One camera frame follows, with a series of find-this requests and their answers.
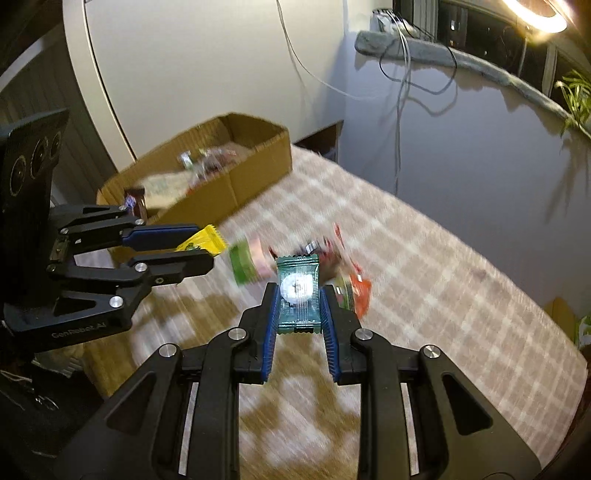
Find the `white wall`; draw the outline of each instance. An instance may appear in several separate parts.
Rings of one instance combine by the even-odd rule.
[[[86,24],[86,0],[63,0],[67,48],[84,104],[111,160],[122,170],[135,161],[96,67]]]
[[[392,8],[392,0],[343,0],[348,31],[369,30],[376,8]]]
[[[302,62],[343,88],[343,0],[282,0]],[[135,153],[229,111],[289,127],[299,140],[341,120],[344,101],[290,58],[275,0],[100,0],[90,39],[113,110]]]
[[[398,84],[346,38],[348,89],[339,160],[392,192]],[[385,64],[392,74],[394,65]],[[413,82],[437,90],[449,70],[416,66]],[[536,302],[563,296],[591,310],[591,143],[560,138],[561,120],[510,89],[458,71],[444,94],[413,89],[401,120],[400,198],[488,258]]]

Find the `plaid tablecloth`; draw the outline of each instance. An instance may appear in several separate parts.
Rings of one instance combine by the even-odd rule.
[[[293,166],[220,225],[222,235],[230,243],[260,236],[288,254],[338,222],[374,284],[362,323],[396,345],[441,347],[545,465],[586,380],[562,331],[486,259],[405,203],[295,147]],[[129,332],[85,345],[90,376],[112,394],[161,344],[189,348],[237,325],[264,286],[238,287],[226,253],[204,277],[154,288]],[[320,335],[280,336],[269,382],[241,386],[243,478],[355,478],[358,432],[359,388],[332,383]]]

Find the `window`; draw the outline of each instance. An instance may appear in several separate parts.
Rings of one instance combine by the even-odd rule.
[[[542,89],[548,46],[526,41],[506,21],[440,1],[437,37],[444,45],[487,60]]]

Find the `green snack package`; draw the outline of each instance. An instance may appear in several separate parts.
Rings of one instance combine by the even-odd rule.
[[[230,249],[230,262],[234,278],[238,285],[258,280],[258,273],[252,262],[251,252],[246,239],[241,240]]]
[[[320,333],[318,255],[279,257],[281,293],[277,333]]]

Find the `snack package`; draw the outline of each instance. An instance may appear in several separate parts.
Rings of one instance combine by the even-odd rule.
[[[139,181],[145,189],[145,205],[148,210],[172,207],[182,199],[190,187],[193,173],[179,171],[150,175]]]
[[[369,308],[371,282],[361,275],[339,275],[334,284],[339,307],[355,312],[357,318],[363,317]]]
[[[294,256],[317,254],[319,259],[318,280],[320,286],[335,278],[339,273],[340,253],[324,241],[311,240],[306,246],[296,249]]]
[[[199,230],[191,238],[180,244],[176,248],[176,251],[182,252],[185,250],[196,250],[198,248],[207,250],[215,257],[228,248],[228,245],[213,225],[207,225],[204,229]]]
[[[244,239],[232,245],[230,262],[238,285],[254,283],[275,275],[272,250],[263,248],[259,238]]]
[[[187,150],[179,154],[177,159],[185,171],[191,172],[188,185],[190,191],[237,163],[239,156],[231,148],[213,147]]]
[[[338,277],[335,281],[335,287],[341,289],[340,299],[337,293],[339,306],[355,312],[357,318],[361,319],[369,309],[371,281],[363,274],[361,266],[347,252],[343,237],[341,236],[340,227],[336,223],[334,225],[334,231],[335,237],[332,241],[327,238],[324,240],[330,248],[338,252],[341,260],[339,267],[341,270],[340,278]]]
[[[132,215],[141,218],[144,222],[148,221],[148,212],[145,202],[146,190],[143,187],[132,187],[124,190],[124,205],[127,211]]]
[[[318,255],[279,257],[281,294],[277,333],[320,333]]]

